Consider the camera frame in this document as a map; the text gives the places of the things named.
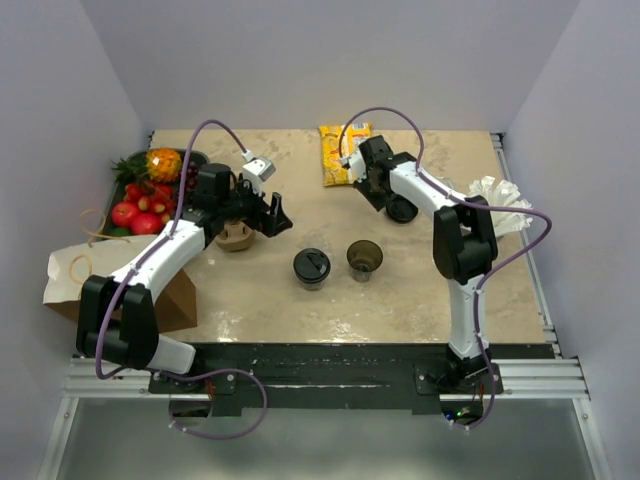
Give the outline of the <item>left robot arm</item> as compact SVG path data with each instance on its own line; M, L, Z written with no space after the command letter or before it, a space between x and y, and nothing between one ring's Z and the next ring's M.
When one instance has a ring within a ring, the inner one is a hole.
M80 295L76 349L97 362L122 368L171 373L185 392L200 390L207 368L194 346L160 334L155 303L176 274L218 236L240 221L266 237L291 228L282 197L266 201L264 183L274 173L267 159L255 158L239 175L223 164L204 165L189 205L178 210L152 243L107 277L92 275Z

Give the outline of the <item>dark coffee cup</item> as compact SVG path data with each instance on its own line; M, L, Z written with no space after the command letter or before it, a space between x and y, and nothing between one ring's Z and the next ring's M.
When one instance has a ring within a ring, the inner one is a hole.
M297 279L305 290L318 291L323 288L326 277L324 275L311 277L298 276Z
M381 266L384 256L378 244L370 240L357 240L346 252L351 277L358 282L367 282Z

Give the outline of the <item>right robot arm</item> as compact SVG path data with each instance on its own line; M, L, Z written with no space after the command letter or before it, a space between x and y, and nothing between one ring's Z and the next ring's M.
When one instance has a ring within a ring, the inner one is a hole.
M490 363L482 282L498 248L487 201L481 196L461 200L458 192L425 173L411 154L393 152L382 136L362 142L341 166L376 210L401 197L432 220L433 261L448 282L451 311L446 364L436 384L469 392Z

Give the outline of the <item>black cup lid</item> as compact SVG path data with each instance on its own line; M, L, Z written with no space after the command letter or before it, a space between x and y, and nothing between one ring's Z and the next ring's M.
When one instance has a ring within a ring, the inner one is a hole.
M296 277L321 275L327 277L331 270L331 263L323 251L317 248L306 248L295 255L293 270Z
M404 197L396 196L386 205L387 216L396 223L411 223L419 213L418 208Z

